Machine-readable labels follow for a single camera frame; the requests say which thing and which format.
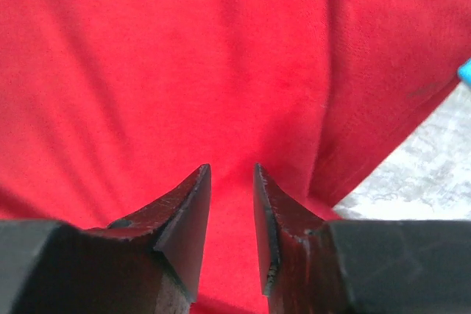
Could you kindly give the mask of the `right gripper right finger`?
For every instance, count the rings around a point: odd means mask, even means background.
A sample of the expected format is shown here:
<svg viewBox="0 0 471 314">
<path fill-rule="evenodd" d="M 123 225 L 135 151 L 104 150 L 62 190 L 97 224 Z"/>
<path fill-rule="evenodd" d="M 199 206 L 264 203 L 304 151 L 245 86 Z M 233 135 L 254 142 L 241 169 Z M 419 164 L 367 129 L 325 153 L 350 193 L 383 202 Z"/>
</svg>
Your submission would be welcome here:
<svg viewBox="0 0 471 314">
<path fill-rule="evenodd" d="M 469 221 L 325 221 L 254 170 L 271 313 L 468 313 Z"/>
</svg>

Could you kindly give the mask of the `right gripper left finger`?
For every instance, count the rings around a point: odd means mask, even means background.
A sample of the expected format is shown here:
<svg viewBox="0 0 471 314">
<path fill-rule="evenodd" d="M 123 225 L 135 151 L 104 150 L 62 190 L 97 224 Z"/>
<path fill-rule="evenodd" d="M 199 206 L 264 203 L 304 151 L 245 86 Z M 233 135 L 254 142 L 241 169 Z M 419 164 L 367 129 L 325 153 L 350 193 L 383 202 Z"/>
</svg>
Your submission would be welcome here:
<svg viewBox="0 0 471 314">
<path fill-rule="evenodd" d="M 187 313 L 196 301 L 209 165 L 105 228 L 1 223 L 3 313 Z"/>
</svg>

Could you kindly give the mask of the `red t shirt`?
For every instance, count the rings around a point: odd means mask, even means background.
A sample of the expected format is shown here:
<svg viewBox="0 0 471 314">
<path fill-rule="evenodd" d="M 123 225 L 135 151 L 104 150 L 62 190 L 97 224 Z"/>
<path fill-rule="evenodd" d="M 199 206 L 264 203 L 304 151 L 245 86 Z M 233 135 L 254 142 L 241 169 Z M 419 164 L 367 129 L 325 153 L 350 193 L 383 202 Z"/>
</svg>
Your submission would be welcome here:
<svg viewBox="0 0 471 314">
<path fill-rule="evenodd" d="M 1 216 L 106 226 L 199 165 L 195 313 L 265 313 L 254 164 L 333 206 L 457 85 L 470 0 L 1 0 Z"/>
</svg>

